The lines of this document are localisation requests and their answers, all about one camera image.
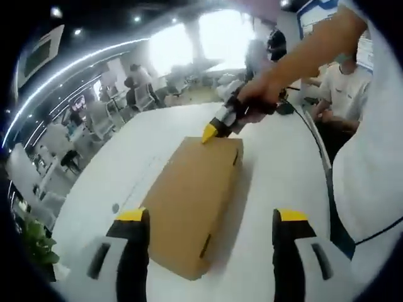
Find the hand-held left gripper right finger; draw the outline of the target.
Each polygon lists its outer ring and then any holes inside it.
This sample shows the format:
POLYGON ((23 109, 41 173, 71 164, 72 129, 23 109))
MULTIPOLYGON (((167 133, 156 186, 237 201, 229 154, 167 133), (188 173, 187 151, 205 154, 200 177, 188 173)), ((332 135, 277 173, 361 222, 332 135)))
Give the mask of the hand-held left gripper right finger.
POLYGON ((315 234, 300 211, 275 209, 272 224, 275 301, 353 301, 349 259, 315 234))

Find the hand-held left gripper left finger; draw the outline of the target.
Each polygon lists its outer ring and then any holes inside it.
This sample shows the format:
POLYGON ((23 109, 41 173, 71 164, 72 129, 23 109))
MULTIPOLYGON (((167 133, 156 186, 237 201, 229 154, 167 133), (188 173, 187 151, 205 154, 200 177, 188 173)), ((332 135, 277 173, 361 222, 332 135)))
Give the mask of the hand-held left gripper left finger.
POLYGON ((76 301, 146 301, 150 216, 146 208, 118 215, 75 260, 76 301))

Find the person's right hand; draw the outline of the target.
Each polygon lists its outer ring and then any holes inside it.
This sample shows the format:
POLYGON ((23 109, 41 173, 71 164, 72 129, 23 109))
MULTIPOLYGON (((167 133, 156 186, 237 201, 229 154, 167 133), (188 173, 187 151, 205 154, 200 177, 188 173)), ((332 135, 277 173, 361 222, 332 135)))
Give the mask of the person's right hand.
POLYGON ((241 123, 258 123, 272 115, 277 108, 278 97, 284 85, 272 72, 261 73, 249 81, 238 93, 238 100, 252 108, 240 120, 241 123))

